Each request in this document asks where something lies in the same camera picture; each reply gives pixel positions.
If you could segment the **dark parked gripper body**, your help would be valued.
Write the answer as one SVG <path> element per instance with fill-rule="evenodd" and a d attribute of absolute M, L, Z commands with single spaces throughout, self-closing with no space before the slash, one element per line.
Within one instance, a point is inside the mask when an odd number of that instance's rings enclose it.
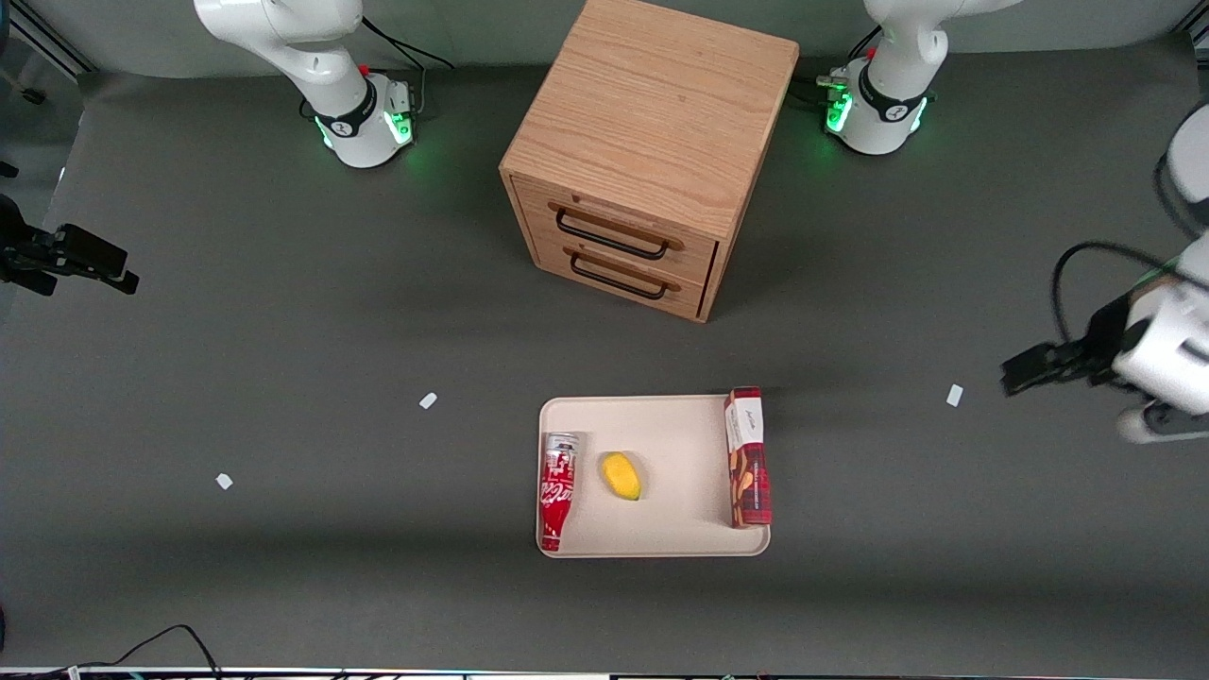
<path fill-rule="evenodd" d="M 37 296 L 52 296 L 58 280 L 51 270 L 60 259 L 54 250 L 54 236 L 30 227 L 19 207 L 1 195 L 1 280 Z"/>

